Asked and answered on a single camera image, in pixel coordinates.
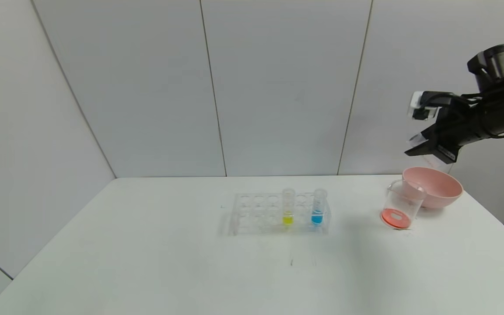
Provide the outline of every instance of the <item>glass beaker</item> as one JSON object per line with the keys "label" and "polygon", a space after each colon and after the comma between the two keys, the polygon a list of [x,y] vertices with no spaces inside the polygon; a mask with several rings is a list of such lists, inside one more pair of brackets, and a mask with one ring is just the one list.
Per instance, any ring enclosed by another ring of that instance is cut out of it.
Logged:
{"label": "glass beaker", "polygon": [[395,229],[407,229],[416,218],[427,192],[418,183],[399,179],[388,186],[380,218]]}

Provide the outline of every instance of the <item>white table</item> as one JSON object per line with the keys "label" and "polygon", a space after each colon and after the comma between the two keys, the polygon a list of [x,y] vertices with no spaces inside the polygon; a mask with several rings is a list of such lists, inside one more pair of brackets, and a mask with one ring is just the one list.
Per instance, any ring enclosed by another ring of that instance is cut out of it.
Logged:
{"label": "white table", "polygon": [[[117,179],[2,293],[0,315],[504,314],[504,227],[464,193],[390,229],[378,213],[398,178]],[[329,235],[228,236],[235,193],[286,187],[328,191]]]}

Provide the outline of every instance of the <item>pink bowl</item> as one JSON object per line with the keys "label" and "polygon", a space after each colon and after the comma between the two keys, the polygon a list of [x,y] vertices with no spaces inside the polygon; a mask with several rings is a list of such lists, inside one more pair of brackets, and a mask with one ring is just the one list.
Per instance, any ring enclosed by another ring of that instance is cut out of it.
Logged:
{"label": "pink bowl", "polygon": [[420,184],[426,191],[427,197],[422,207],[443,208],[456,201],[464,189],[456,178],[431,168],[408,168],[402,173],[406,181]]}

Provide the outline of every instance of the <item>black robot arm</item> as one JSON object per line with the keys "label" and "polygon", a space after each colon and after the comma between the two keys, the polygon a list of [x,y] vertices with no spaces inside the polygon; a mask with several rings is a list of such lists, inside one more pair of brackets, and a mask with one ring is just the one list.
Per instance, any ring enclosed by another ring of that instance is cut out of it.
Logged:
{"label": "black robot arm", "polygon": [[433,154],[450,164],[464,145],[487,138],[504,138],[504,44],[480,52],[468,62],[479,93],[426,91],[415,101],[414,119],[427,119],[440,108],[436,122],[423,130],[423,141],[406,151],[409,156]]}

